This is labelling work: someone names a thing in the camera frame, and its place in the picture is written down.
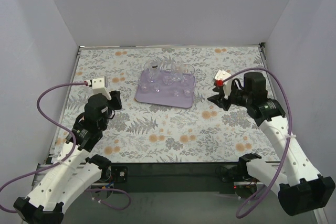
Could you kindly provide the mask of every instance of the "white wall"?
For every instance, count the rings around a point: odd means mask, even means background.
[[[266,45],[298,141],[322,175],[336,181],[336,0],[290,0]],[[336,223],[335,209],[336,192],[325,207],[329,223]]]
[[[289,0],[55,0],[82,46],[251,45]]]
[[[47,88],[68,82],[77,52],[53,0],[0,0],[0,184],[36,169],[48,153],[55,128],[36,110]],[[65,90],[43,102],[58,118]],[[33,177],[8,186],[0,202],[12,209],[31,190]],[[1,223],[19,223],[0,211]]]

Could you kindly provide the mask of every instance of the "purple tray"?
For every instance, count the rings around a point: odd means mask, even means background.
[[[147,78],[147,74],[148,72],[142,71],[140,78],[141,79]],[[163,83],[162,73],[160,72],[156,80],[156,83],[160,85],[159,92],[155,92],[154,90],[151,90],[147,93],[144,93],[141,91],[140,87],[138,86],[138,89],[135,94],[135,99],[138,102],[166,105],[166,106],[179,107],[179,108],[190,108],[193,105],[194,94],[192,94],[190,97],[186,97],[183,93],[183,87],[179,81],[175,81],[171,85],[166,85]],[[170,91],[172,88],[178,88],[181,91],[181,95],[179,97],[172,96],[171,91]]]

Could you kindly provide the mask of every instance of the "flower pattern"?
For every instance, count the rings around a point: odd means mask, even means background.
[[[138,76],[152,56],[162,60],[180,56],[195,67],[197,87],[190,109],[136,102]],[[99,154],[125,163],[232,162],[255,152],[265,160],[278,161],[271,143],[245,108],[231,106],[224,111],[206,100],[215,94],[213,77],[219,69],[235,73],[250,67],[264,67],[257,47],[83,49],[74,82],[107,76],[108,89],[121,92],[123,105],[90,156]],[[272,97],[268,80],[267,89]],[[87,87],[71,88],[62,117],[64,126],[72,128],[91,95]],[[57,133],[50,151],[53,161],[66,135],[63,130]]]

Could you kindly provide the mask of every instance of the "floral tablecloth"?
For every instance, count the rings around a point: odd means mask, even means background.
[[[134,99],[138,77],[149,56],[166,60],[181,56],[195,67],[197,88],[190,109]],[[100,154],[112,162],[232,162],[255,152],[267,161],[278,161],[271,143],[245,108],[233,105],[226,112],[206,99],[215,94],[213,77],[219,69],[235,73],[250,67],[263,67],[257,47],[84,49],[74,82],[107,76],[109,90],[121,92],[123,105],[91,156]],[[269,83],[267,87],[272,96]],[[72,127],[91,95],[90,88],[71,88],[63,125]],[[58,132],[52,148],[54,156],[66,134]]]

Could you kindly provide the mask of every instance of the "purple hose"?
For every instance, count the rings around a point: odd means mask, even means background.
[[[286,96],[286,93],[279,81],[279,79],[269,70],[265,69],[265,68],[247,68],[247,69],[244,69],[242,71],[239,71],[235,74],[233,74],[232,76],[230,76],[229,78],[225,79],[223,82],[227,81],[227,80],[230,80],[234,77],[236,77],[237,75],[241,74],[241,73],[244,73],[244,72],[247,72],[247,71],[252,71],[252,70],[261,70],[261,71],[265,71],[267,73],[269,73],[273,78],[274,80],[276,81],[276,83],[278,84],[280,90],[281,90],[281,93],[283,95],[283,99],[285,100],[285,104],[286,104],[286,107],[287,107],[287,111],[288,111],[288,135],[291,135],[291,132],[292,132],[292,113],[291,113],[291,110],[290,110],[290,106],[289,106],[289,102],[288,102],[288,99],[287,99],[287,96]],[[289,148],[289,144],[290,144],[290,137],[288,137],[286,139],[286,146],[285,146],[285,149],[284,149],[284,153],[282,155],[282,158],[281,158],[281,161],[280,161],[280,164],[279,164],[279,167],[277,169],[277,171],[275,172],[274,174],[274,177],[273,179],[271,180],[271,182],[269,183],[268,187],[265,189],[264,193],[256,200],[256,202],[253,204],[253,206],[251,206],[245,213],[241,214],[240,215],[240,211],[242,210],[242,208],[250,201],[252,200],[257,194],[260,193],[260,190],[259,191],[256,191],[254,194],[252,194],[250,197],[248,197],[244,202],[243,204],[238,208],[237,212],[236,212],[236,217],[238,219],[241,219],[245,216],[247,216],[249,213],[251,213],[262,201],[263,199],[265,199],[265,197],[267,196],[267,194],[269,193],[269,191],[271,190],[272,186],[274,185],[275,181],[277,180],[280,172],[281,172],[281,169],[284,165],[284,162],[285,162],[285,159],[286,159],[286,155],[287,155],[287,152],[288,152],[288,148]]]
[[[72,132],[70,129],[64,127],[63,125],[59,124],[58,122],[56,122],[56,121],[54,121],[53,119],[51,119],[50,117],[48,117],[48,116],[41,110],[41,108],[40,108],[40,101],[41,101],[42,97],[44,97],[44,96],[45,96],[47,93],[49,93],[51,90],[54,90],[54,89],[57,89],[57,88],[61,88],[61,87],[66,87],[66,86],[79,86],[79,85],[86,85],[86,84],[87,84],[86,82],[60,84],[60,85],[54,86],[54,87],[52,87],[52,88],[50,88],[50,89],[44,91],[44,92],[39,96],[39,98],[37,99],[36,106],[37,106],[37,110],[38,110],[38,112],[40,112],[41,115],[42,115],[45,119],[47,119],[49,122],[51,122],[51,123],[53,123],[54,125],[56,125],[56,126],[62,128],[62,129],[65,130],[65,131],[69,132],[69,133],[71,134],[71,136],[72,136],[74,145],[73,145],[71,151],[70,151],[70,152],[69,152],[69,153],[62,159],[63,162],[64,162],[64,161],[65,161],[65,160],[66,160],[66,159],[67,159],[67,158],[74,152],[75,147],[76,147],[76,137],[75,137],[75,135],[73,134],[73,132]],[[52,164],[52,165],[50,165],[50,166],[48,166],[48,167],[42,168],[42,169],[40,169],[40,170],[36,170],[36,171],[31,172],[31,173],[27,173],[27,174],[18,176],[18,177],[16,177],[16,178],[13,178],[12,180],[6,182],[2,187],[0,187],[0,193],[1,193],[1,191],[2,191],[6,186],[8,186],[9,184],[11,184],[11,183],[13,183],[13,182],[15,182],[15,181],[17,181],[17,180],[19,180],[19,179],[28,177],[28,176],[33,175],[33,174],[38,174],[38,173],[43,172],[43,171],[45,171],[45,170],[52,169],[52,168],[54,168],[54,167],[57,166],[57,165],[59,165],[59,163],[54,163],[54,164]],[[5,208],[4,206],[2,206],[1,204],[0,204],[0,209],[1,209],[2,211],[10,212],[10,213],[12,213],[12,214],[15,214],[15,213],[16,213],[15,210],[7,209],[7,208]]]
[[[132,204],[132,197],[131,197],[131,195],[129,193],[123,191],[123,190],[114,189],[114,188],[106,188],[106,189],[86,189],[85,191],[117,191],[119,193],[125,194],[128,197],[128,203],[124,207],[116,207],[116,206],[113,206],[113,205],[111,205],[111,204],[103,201],[103,200],[94,198],[95,200],[100,201],[100,203],[104,204],[105,206],[108,206],[108,207],[110,207],[110,208],[112,208],[114,210],[117,210],[117,211],[125,210],[126,208],[128,208]]]

